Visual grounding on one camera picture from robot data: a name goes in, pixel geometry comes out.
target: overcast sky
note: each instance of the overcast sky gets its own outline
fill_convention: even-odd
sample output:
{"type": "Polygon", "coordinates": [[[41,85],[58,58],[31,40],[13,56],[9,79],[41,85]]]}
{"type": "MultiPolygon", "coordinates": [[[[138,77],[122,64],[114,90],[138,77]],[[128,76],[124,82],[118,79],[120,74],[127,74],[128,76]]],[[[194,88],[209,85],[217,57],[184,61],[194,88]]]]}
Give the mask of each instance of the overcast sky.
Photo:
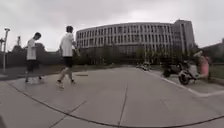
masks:
{"type": "Polygon", "coordinates": [[[224,37],[222,0],[1,0],[0,37],[11,29],[7,49],[17,36],[25,46],[36,31],[46,50],[58,49],[66,25],[75,30],[125,22],[193,22],[196,43],[202,47],[224,37]]]}

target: white building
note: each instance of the white building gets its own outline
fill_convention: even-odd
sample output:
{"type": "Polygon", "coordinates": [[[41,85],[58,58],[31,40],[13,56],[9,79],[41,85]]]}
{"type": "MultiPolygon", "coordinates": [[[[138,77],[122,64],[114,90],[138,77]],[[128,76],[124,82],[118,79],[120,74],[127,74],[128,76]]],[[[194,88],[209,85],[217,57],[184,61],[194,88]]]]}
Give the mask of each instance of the white building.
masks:
{"type": "Polygon", "coordinates": [[[79,30],[78,47],[82,49],[118,46],[120,52],[135,53],[139,46],[154,52],[189,54],[194,46],[193,27],[190,21],[175,23],[123,23],[79,30]]]}

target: black shorts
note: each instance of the black shorts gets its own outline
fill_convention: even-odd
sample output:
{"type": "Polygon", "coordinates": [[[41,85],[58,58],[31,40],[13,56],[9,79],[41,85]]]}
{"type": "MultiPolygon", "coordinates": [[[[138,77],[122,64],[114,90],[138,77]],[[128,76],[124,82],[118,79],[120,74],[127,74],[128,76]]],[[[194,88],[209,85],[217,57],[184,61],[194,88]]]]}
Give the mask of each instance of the black shorts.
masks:
{"type": "Polygon", "coordinates": [[[27,71],[32,72],[34,69],[39,68],[38,60],[27,60],[27,71]]]}
{"type": "Polygon", "coordinates": [[[73,59],[72,57],[63,57],[64,63],[66,67],[72,68],[73,66],[73,59]]]}

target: hair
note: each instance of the hair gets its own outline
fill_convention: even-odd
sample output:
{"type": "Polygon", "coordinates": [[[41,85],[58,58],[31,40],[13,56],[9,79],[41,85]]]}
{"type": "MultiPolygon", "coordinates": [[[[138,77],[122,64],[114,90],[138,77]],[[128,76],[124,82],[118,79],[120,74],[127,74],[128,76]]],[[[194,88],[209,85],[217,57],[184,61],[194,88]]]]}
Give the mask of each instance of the hair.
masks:
{"type": "Polygon", "coordinates": [[[41,37],[41,34],[39,33],[39,32],[36,32],[35,34],[34,34],[34,36],[38,36],[38,37],[41,37]]]}
{"type": "Polygon", "coordinates": [[[66,27],[66,32],[72,32],[73,31],[73,27],[72,26],[67,26],[66,27]]]}

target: concrete ground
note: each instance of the concrete ground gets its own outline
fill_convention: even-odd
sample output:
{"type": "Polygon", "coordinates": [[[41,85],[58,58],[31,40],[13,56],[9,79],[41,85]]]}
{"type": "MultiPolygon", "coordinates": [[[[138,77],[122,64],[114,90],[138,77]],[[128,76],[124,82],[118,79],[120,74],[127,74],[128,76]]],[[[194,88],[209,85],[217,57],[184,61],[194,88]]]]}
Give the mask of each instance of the concrete ground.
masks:
{"type": "Polygon", "coordinates": [[[76,85],[66,78],[63,91],[56,86],[58,75],[28,84],[1,82],[0,127],[4,122],[7,128],[223,128],[222,86],[198,81],[183,87],[175,77],[131,67],[74,75],[76,85]]]}

